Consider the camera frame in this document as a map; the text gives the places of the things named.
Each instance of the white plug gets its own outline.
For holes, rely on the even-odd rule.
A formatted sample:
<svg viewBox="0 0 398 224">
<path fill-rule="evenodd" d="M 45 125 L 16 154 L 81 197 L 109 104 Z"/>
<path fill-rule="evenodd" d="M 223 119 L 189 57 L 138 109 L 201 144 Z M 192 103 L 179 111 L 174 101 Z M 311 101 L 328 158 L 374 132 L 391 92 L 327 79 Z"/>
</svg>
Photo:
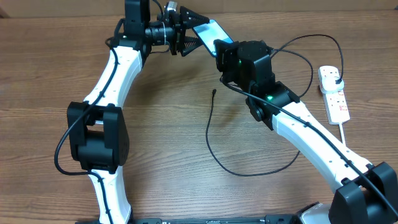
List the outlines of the white plug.
<svg viewBox="0 0 398 224">
<path fill-rule="evenodd" d="M 340 74 L 336 67 L 329 65 L 320 67 L 318 70 L 318 77 L 321 92 L 324 94 L 334 93 L 344 88 L 343 80 L 339 84 L 336 83 L 336 81 L 340 79 Z"/>
<path fill-rule="evenodd" d="M 344 81 L 336 84 L 340 78 L 338 69 L 332 66 L 322 66 L 318 70 L 320 89 L 325 102 L 329 124 L 338 124 L 340 127 L 341 142 L 345 145 L 343 123 L 350 119 L 347 101 L 344 95 Z"/>
</svg>

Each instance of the power plug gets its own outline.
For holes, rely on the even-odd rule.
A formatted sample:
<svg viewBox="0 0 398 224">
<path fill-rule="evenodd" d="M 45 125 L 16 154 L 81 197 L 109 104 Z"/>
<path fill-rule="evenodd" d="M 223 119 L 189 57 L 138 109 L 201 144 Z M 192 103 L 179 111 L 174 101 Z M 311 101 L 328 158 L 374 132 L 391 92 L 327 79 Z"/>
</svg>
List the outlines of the power plug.
<svg viewBox="0 0 398 224">
<path fill-rule="evenodd" d="M 334 93 L 344 88 L 344 80 L 339 84 L 336 83 L 336 81 L 340 79 L 340 74 L 336 67 L 329 65 L 320 67 L 318 70 L 318 78 L 321 92 L 324 94 Z"/>
</svg>

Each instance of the black motor joint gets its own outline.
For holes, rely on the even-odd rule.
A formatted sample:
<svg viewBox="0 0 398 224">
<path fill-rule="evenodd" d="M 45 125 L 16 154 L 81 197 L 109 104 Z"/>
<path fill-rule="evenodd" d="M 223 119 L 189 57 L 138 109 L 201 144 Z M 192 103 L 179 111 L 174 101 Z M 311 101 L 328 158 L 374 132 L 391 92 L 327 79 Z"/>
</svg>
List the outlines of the black motor joint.
<svg viewBox="0 0 398 224">
<path fill-rule="evenodd" d="M 226 43 L 215 40 L 217 69 L 223 72 L 223 83 L 235 82 L 242 91 L 283 107 L 300 98 L 282 82 L 275 80 L 272 72 L 272 48 L 264 41 Z M 272 130 L 273 114 L 279 110 L 265 103 L 247 98 L 246 104 L 256 121 L 263 121 Z"/>
</svg>

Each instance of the black bracket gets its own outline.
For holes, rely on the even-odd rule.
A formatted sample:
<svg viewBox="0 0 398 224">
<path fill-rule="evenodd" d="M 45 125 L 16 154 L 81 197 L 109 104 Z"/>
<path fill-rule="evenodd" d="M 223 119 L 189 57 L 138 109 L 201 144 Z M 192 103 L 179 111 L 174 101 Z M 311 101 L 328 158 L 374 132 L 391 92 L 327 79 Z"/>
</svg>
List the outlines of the black bracket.
<svg viewBox="0 0 398 224">
<path fill-rule="evenodd" d="M 101 223 L 100 223 L 99 220 L 94 220 L 94 221 L 88 221 L 88 222 L 75 222 L 75 224 L 101 224 Z M 134 220 L 134 218 L 132 216 L 132 212 L 130 214 L 129 220 L 127 221 L 127 224 L 139 224 L 139 223 L 135 222 L 135 220 Z"/>
<path fill-rule="evenodd" d="M 217 69 L 227 82 L 235 82 L 248 92 L 254 81 L 253 92 L 259 96 L 275 85 L 272 72 L 271 48 L 264 41 L 226 43 L 215 40 Z"/>
<path fill-rule="evenodd" d="M 368 179 L 384 194 L 395 209 L 398 209 L 398 181 L 395 171 L 385 162 L 368 166 Z M 331 224 L 373 224 L 395 223 L 397 218 L 380 198 L 369 189 L 360 177 L 344 180 L 344 186 L 337 189 L 331 203 L 329 219 Z"/>
<path fill-rule="evenodd" d="M 68 126 L 89 107 L 88 103 L 71 102 L 67 110 Z M 103 122 L 103 131 L 92 131 L 87 126 Z M 122 109 L 112 104 L 94 106 L 87 116 L 71 129 L 70 150 L 72 158 L 84 170 L 101 169 L 114 174 L 124 165 L 129 154 L 129 136 Z"/>
<path fill-rule="evenodd" d="M 166 11 L 164 20 L 166 25 L 173 27 L 174 30 L 174 38 L 170 43 L 172 55 L 176 55 L 177 52 L 180 52 L 181 56 L 184 57 L 203 45 L 199 38 L 187 37 L 186 32 L 188 29 L 209 23 L 210 20 L 206 16 L 202 16 L 181 6 L 179 14 L 176 11 Z"/>
<path fill-rule="evenodd" d="M 159 218 L 141 218 L 135 219 L 134 224 L 162 224 L 162 220 Z"/>
<path fill-rule="evenodd" d="M 143 37 L 150 21 L 149 0 L 126 0 L 124 11 L 124 34 Z"/>
<path fill-rule="evenodd" d="M 293 224 L 294 215 L 266 215 L 265 224 Z"/>
</svg>

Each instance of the robotic arm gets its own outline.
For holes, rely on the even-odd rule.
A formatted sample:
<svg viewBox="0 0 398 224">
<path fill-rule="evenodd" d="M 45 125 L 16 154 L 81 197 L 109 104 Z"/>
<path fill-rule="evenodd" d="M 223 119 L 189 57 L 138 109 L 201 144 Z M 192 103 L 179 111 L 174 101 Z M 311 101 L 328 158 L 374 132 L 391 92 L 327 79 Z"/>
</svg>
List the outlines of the robotic arm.
<svg viewBox="0 0 398 224">
<path fill-rule="evenodd" d="M 123 165 L 129 152 L 129 137 L 122 107 L 130 86 L 141 72 L 152 46 L 169 45 L 172 55 L 180 52 L 184 57 L 202 45 L 198 38 L 185 36 L 186 30 L 209 22 L 207 17 L 183 6 L 178 13 L 177 3 L 172 1 L 166 5 L 165 12 L 158 16 L 156 22 L 149 22 L 148 0 L 126 0 L 125 7 L 126 18 L 119 21 L 114 37 L 110 39 L 110 45 L 116 53 L 110 51 L 108 64 L 101 78 L 84 102 L 70 103 L 67 111 L 70 127 L 103 91 L 113 73 L 117 56 L 116 72 L 103 97 L 70 132 L 74 160 L 80 162 L 82 169 L 99 175 L 103 180 L 102 187 L 97 176 L 89 175 L 100 209 L 98 223 L 102 224 L 134 223 L 123 181 Z M 119 33 L 121 26 L 124 26 L 123 33 Z M 95 124 L 102 124 L 104 131 L 88 130 L 87 126 Z"/>
<path fill-rule="evenodd" d="M 126 18 L 119 21 L 114 38 L 110 42 L 118 58 L 117 70 L 104 96 L 70 131 L 70 147 L 74 160 L 80 162 L 82 169 L 90 170 L 103 180 L 104 187 L 101 186 L 102 183 L 98 181 L 97 176 L 90 175 L 100 209 L 97 223 L 162 222 L 159 219 L 135 220 L 127 201 L 123 182 L 123 165 L 129 152 L 129 137 L 122 107 L 130 86 L 141 72 L 152 46 L 169 45 L 172 55 L 180 52 L 182 56 L 186 56 L 202 44 L 196 37 L 186 37 L 186 30 L 209 22 L 207 17 L 198 15 L 183 6 L 180 7 L 178 13 L 175 2 L 170 1 L 165 8 L 165 12 L 158 16 L 158 21 L 150 22 L 148 0 L 126 0 Z M 119 32 L 121 26 L 124 26 L 123 33 Z M 283 83 L 276 82 L 271 66 L 271 48 L 263 41 L 227 44 L 216 40 L 215 46 L 218 56 L 217 68 L 223 72 L 222 82 L 225 85 L 235 82 L 242 91 L 272 102 L 309 122 L 323 133 L 362 174 L 366 174 L 394 208 L 398 208 L 396 173 L 386 163 L 374 167 L 368 160 L 342 145 L 316 121 L 294 92 Z M 83 103 L 70 104 L 67 111 L 69 127 L 89 105 L 96 101 L 113 72 L 115 62 L 115 55 L 111 54 L 94 90 Z M 256 121 L 263 121 L 271 130 L 275 130 L 293 143 L 320 171 L 329 183 L 332 192 L 335 193 L 332 205 L 312 205 L 289 218 L 267 215 L 265 219 L 258 219 L 259 223 L 360 224 L 393 223 L 396 220 L 394 214 L 371 190 L 364 192 L 361 190 L 360 186 L 368 188 L 363 178 L 342 160 L 318 133 L 267 103 L 248 97 L 246 104 Z M 104 131 L 88 130 L 87 126 L 95 124 L 102 124 Z M 191 221 L 170 220 L 167 222 L 177 224 Z"/>
<path fill-rule="evenodd" d="M 248 98 L 256 121 L 289 140 L 319 170 L 335 194 L 331 205 L 315 205 L 296 214 L 298 223 L 394 223 L 397 217 L 386 207 L 377 190 L 398 208 L 398 183 L 386 163 L 373 166 L 349 150 L 308 111 L 299 97 L 272 72 L 271 48 L 263 41 L 215 41 L 220 80 Z M 229 82 L 242 90 L 234 89 Z"/>
</svg>

